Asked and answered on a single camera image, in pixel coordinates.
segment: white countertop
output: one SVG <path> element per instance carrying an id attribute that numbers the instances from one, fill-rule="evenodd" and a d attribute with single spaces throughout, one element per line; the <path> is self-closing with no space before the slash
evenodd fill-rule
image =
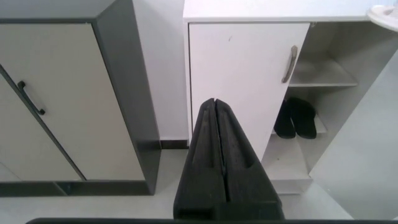
<path id="1" fill-rule="evenodd" d="M 185 0 L 184 22 L 366 21 L 374 5 L 396 0 Z"/>

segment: black foam object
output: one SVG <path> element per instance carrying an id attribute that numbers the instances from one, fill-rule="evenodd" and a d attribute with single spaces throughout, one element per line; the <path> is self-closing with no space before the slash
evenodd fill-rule
<path id="1" fill-rule="evenodd" d="M 296 137 L 296 131 L 294 129 L 292 120 L 292 110 L 286 101 L 282 102 L 278 117 L 274 125 L 274 130 L 276 134 L 284 139 L 292 139 Z"/>
<path id="2" fill-rule="evenodd" d="M 292 110 L 292 121 L 296 133 L 305 139 L 315 139 L 317 137 L 314 122 L 315 108 L 309 102 L 296 97 L 289 98 L 287 104 Z"/>
<path id="3" fill-rule="evenodd" d="M 174 219 L 283 220 L 282 204 L 232 109 L 200 108 L 174 201 Z"/>

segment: shoe rack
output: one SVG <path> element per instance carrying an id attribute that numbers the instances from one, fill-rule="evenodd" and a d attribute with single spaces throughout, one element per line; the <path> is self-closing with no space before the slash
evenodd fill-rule
<path id="1" fill-rule="evenodd" d="M 285 98 L 315 107 L 317 138 L 273 131 L 262 160 L 282 194 L 309 186 L 311 170 L 397 49 L 398 34 L 371 22 L 311 24 Z"/>

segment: black handle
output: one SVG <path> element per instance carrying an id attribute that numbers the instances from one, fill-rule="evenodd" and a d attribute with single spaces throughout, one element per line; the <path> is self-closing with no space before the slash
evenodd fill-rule
<path id="1" fill-rule="evenodd" d="M 38 113 L 40 115 L 44 115 L 45 111 L 43 109 L 40 109 L 40 110 L 37 109 L 37 107 L 33 104 L 32 100 L 30 100 L 29 96 L 27 96 L 27 94 L 24 90 L 26 83 L 24 81 L 20 81 L 17 86 L 18 86 L 19 91 L 21 91 L 22 96 L 25 98 L 27 103 L 33 108 L 33 110 L 36 111 L 36 113 Z"/>

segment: shoe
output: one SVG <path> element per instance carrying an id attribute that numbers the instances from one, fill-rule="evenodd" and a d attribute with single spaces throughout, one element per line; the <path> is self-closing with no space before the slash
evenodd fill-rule
<path id="1" fill-rule="evenodd" d="M 296 132 L 294 130 L 292 121 L 290 120 L 291 115 L 292 111 L 290 110 L 287 102 L 284 100 L 274 125 L 276 134 L 281 138 L 292 139 L 296 137 Z"/>
<path id="2" fill-rule="evenodd" d="M 315 108 L 309 102 L 296 97 L 289 98 L 287 104 L 292 110 L 292 121 L 296 133 L 301 138 L 315 139 L 317 137 L 314 122 Z"/>

